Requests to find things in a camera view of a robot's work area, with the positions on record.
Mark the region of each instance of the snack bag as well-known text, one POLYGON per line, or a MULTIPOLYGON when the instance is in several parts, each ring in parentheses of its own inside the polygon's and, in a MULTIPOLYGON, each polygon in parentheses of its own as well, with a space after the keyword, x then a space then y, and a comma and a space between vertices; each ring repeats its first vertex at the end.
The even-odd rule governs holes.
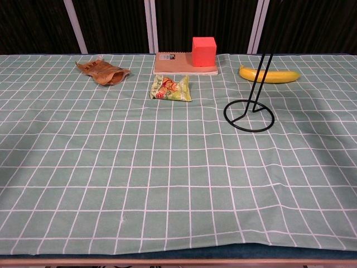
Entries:
POLYGON ((113 66, 101 58, 83 65, 76 63, 76 65, 78 69, 86 75, 92 76, 94 81, 101 85, 116 85, 130 73, 130 70, 113 66))
POLYGON ((180 82, 175 83, 168 77, 156 75, 151 86, 150 98, 169 99, 172 101, 192 101, 189 90, 189 77, 185 76, 180 82))

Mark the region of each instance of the crumpled wrapper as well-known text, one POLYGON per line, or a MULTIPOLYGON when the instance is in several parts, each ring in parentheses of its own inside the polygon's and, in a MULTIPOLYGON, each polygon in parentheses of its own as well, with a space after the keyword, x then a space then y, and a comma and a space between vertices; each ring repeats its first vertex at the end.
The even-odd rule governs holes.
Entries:
POLYGON ((86 75, 93 77, 94 81, 101 85, 116 85, 130 73, 130 70, 113 66, 112 64, 98 58, 85 64, 76 62, 78 69, 86 75))

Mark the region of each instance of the red cube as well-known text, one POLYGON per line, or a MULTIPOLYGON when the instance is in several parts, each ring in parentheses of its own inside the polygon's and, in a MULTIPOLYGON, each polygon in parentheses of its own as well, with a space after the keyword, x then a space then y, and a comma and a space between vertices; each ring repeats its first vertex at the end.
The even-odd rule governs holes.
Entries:
POLYGON ((194 67, 215 66, 216 50, 213 37, 194 37, 192 41, 194 67))

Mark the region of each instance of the banana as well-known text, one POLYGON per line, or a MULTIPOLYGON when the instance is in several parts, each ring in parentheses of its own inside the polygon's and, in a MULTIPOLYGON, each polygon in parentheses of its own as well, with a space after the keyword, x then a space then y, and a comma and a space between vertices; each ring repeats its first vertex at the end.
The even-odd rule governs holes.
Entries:
MULTIPOLYGON (((257 82, 261 82, 263 79, 265 70, 260 70, 257 82)), ((257 70, 246 68, 242 65, 239 68, 239 75, 246 80, 254 81, 257 70)), ((289 83, 293 82, 300 77, 299 73, 295 71, 268 71, 265 83, 289 83)))

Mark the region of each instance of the green tablecloth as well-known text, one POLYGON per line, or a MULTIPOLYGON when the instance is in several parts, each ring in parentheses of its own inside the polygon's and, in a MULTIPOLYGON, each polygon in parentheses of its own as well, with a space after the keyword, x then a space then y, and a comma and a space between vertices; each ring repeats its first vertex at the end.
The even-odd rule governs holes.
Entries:
POLYGON ((132 71, 111 87, 75 67, 95 58, 0 56, 0 254, 357 250, 357 56, 275 56, 301 77, 264 85, 256 134, 223 109, 259 56, 218 55, 190 103, 150 100, 153 55, 104 55, 132 71))

